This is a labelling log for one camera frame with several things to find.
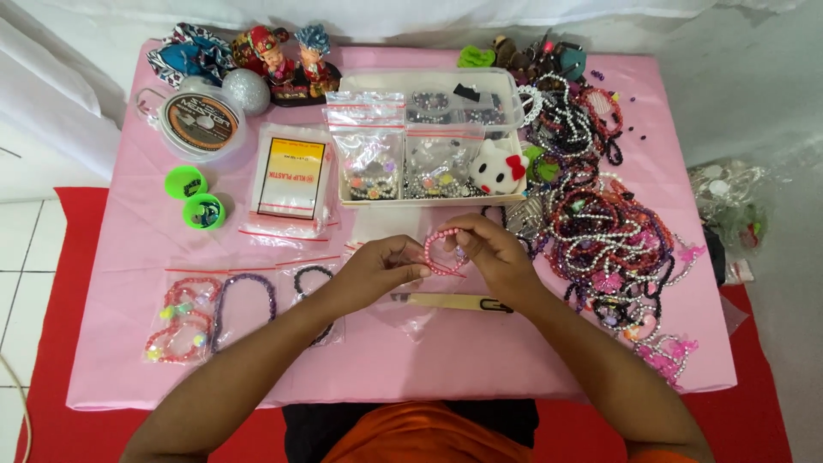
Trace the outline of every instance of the red bow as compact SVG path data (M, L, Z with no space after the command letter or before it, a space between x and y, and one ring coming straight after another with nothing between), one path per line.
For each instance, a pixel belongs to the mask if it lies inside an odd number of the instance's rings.
M526 175L526 168L520 164L520 156L513 154L506 158L506 164L512 168L512 176L515 180L520 180Z

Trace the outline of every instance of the couple figurine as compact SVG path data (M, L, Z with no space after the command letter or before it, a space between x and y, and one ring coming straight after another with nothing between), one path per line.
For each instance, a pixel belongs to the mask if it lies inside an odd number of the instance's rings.
M299 62L287 58L281 50L280 44L288 39L285 29L255 26L232 44L235 61L268 79L276 105L325 103L326 92L337 90L341 77L337 68L323 60L330 51L326 30L317 24L295 33L300 44Z

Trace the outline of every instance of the cable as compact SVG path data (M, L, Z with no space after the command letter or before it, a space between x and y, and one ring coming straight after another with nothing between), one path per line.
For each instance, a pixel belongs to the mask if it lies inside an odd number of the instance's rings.
M2 357L1 353L0 363L2 363L2 365L6 368L8 376L14 382L17 392L20 394L20 402L23 404L23 419L26 421L26 433L28 434L28 438L26 440L26 453L23 456L22 463L26 463L29 460L29 454L31 453L31 418L29 418L29 409L26 407L26 394L23 393L23 386L20 384L20 380L17 379L17 375L15 375L12 368L8 366L6 359Z

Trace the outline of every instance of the green container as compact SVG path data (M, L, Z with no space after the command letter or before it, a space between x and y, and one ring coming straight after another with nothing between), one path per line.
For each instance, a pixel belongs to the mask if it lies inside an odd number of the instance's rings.
M223 225L229 215L223 203L208 193L195 194L183 205L183 220L186 225L198 230L212 230Z
M193 166L178 166L165 177L165 192L174 199L191 198L196 194L206 193L206 177Z

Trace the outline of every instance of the table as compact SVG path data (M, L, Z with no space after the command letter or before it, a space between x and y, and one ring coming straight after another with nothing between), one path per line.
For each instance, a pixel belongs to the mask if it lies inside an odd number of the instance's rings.
M144 56L158 45L143 45L132 95L146 86L164 85ZM348 68L452 67L454 50L355 48L335 49L329 61ZM590 56L601 82L618 91L625 126L635 130L620 138L625 163L606 166L620 175L638 200L658 212L675 233L704 244L686 168L677 142L657 63L640 56ZM636 101L629 102L633 96ZM269 111L264 119L281 124L320 122L319 107ZM260 120L251 120L256 133ZM186 374L180 365L142 361L165 291L164 268L185 260L274 260L280 250L252 246L237 232L248 210L245 202L253 172L257 137L243 149L204 171L211 192L229 195L235 213L215 231L193 230L180 220L181 203L163 190L165 173L181 164L164 148L160 135L129 109L123 125L100 242L91 275L80 339L77 344L67 406L79 410L154 408ZM432 208L429 226L466 208ZM341 210L341 230L330 250L342 250L351 235L354 213ZM561 294L566 282L551 274L547 262L535 263L546 285ZM469 271L475 286L478 275ZM235 316L265 319L267 306L226 307ZM719 295L708 256L698 260L684 281L663 292L661 333L697 339L680 379L684 391L712 391L737 383ZM367 311L346 317L342 344L303 353L261 403L409 399L582 398L574 378L529 322L518 314L440 311L425 327L420 343L389 327Z

